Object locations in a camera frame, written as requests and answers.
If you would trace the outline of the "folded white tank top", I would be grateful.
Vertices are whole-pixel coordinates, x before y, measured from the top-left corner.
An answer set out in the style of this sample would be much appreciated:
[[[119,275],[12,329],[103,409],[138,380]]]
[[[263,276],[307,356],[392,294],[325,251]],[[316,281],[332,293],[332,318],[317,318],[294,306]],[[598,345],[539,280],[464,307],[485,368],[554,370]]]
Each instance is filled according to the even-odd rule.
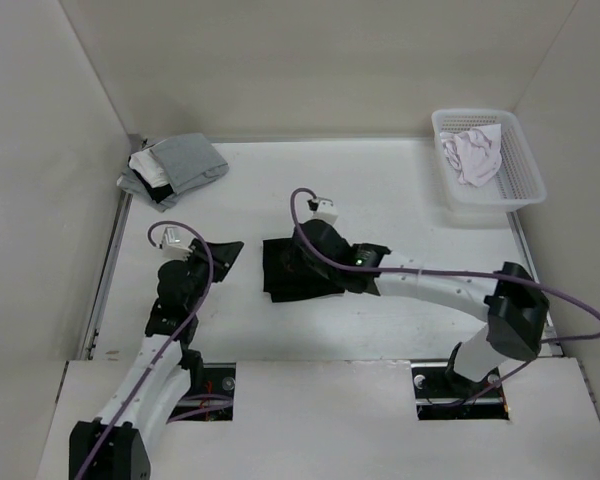
[[[151,188],[161,188],[170,184],[164,168],[149,149],[133,153],[128,164]]]

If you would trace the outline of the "white plastic basket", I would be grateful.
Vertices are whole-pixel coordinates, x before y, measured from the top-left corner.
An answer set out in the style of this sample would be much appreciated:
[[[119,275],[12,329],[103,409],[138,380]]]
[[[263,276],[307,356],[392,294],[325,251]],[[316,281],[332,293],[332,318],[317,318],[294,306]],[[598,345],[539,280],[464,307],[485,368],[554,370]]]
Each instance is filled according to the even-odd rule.
[[[451,209],[508,213],[546,200],[542,176],[514,114],[440,109],[432,113],[431,121]]]

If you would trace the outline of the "folded black tank top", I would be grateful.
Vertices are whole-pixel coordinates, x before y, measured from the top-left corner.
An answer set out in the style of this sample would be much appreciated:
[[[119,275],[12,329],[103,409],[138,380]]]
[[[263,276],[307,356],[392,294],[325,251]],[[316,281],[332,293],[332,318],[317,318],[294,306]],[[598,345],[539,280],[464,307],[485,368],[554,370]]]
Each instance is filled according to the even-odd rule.
[[[174,195],[174,191],[170,185],[164,185],[157,188],[145,186],[145,190],[150,200],[156,204],[164,203]]]

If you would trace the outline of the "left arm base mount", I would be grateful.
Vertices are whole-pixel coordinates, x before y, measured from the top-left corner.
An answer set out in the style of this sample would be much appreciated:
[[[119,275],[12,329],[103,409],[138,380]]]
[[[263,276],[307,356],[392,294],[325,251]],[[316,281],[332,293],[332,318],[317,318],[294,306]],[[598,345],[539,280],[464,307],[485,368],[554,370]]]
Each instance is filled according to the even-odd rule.
[[[233,419],[236,393],[235,363],[206,363],[202,372],[176,403],[169,421],[215,422]]]

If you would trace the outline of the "bottom grey folded tank top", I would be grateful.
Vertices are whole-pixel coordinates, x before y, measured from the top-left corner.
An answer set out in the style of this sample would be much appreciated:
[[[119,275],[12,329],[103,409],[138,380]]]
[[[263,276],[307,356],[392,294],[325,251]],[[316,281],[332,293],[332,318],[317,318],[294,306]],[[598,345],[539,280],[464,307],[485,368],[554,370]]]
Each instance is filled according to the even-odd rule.
[[[127,168],[125,169],[117,180],[117,186],[124,192],[131,194],[135,197],[139,197],[144,200],[149,206],[159,212],[164,212],[170,208],[173,208],[178,201],[178,197],[174,195],[166,200],[164,203],[156,204],[152,202],[145,190],[145,186],[149,186],[138,173]]]

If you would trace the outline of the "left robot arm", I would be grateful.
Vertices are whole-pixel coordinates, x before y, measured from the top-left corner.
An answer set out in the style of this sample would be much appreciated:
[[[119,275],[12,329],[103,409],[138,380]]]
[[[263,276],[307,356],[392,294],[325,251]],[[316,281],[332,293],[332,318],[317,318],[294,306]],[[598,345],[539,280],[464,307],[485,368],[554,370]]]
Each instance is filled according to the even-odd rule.
[[[69,478],[150,478],[150,452],[172,411],[182,398],[194,398],[204,387],[202,356],[190,347],[197,312],[243,247],[241,241],[206,244],[195,239],[183,258],[159,268],[157,298],[132,366],[95,418],[77,422],[71,431]]]

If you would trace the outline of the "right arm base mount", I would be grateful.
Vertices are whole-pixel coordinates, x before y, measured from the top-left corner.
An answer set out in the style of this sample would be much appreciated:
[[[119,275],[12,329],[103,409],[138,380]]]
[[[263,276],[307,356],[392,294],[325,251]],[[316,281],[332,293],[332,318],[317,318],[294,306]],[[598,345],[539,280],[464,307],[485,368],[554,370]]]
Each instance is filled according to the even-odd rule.
[[[410,365],[416,414],[419,420],[508,420],[509,412],[500,379],[492,369],[480,382],[451,378],[445,362],[414,362]]]

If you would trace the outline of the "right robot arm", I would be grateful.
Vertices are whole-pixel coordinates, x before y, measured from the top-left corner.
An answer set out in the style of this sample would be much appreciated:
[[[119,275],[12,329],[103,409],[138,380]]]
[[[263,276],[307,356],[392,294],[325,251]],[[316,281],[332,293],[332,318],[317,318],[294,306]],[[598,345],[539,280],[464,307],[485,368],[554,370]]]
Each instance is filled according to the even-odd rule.
[[[406,256],[386,246],[350,244],[321,219],[294,228],[291,258],[347,292],[416,299],[483,322],[454,347],[444,370],[446,388],[458,397],[476,394],[502,363],[532,362],[541,351],[549,300],[519,264],[504,263],[503,280],[406,273]]]

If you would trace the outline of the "white tank top in basket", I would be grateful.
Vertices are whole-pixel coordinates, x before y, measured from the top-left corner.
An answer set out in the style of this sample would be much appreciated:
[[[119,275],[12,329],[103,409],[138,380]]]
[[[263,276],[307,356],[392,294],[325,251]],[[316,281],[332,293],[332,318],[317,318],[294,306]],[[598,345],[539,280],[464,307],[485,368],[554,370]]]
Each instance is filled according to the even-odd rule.
[[[485,186],[499,172],[502,163],[502,127],[490,124],[440,135],[442,151],[457,173],[461,185]]]

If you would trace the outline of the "black tank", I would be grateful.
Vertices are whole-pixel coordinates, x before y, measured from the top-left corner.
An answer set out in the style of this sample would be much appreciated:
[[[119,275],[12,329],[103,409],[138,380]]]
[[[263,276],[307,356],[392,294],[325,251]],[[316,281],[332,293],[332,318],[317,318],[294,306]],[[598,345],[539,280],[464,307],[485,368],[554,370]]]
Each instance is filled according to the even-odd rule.
[[[174,191],[170,185],[164,185],[157,188],[145,186],[145,190],[150,200],[156,204],[164,203],[174,195]]]
[[[291,257],[289,238],[262,242],[263,292],[273,303],[290,303],[343,295],[345,290]]]

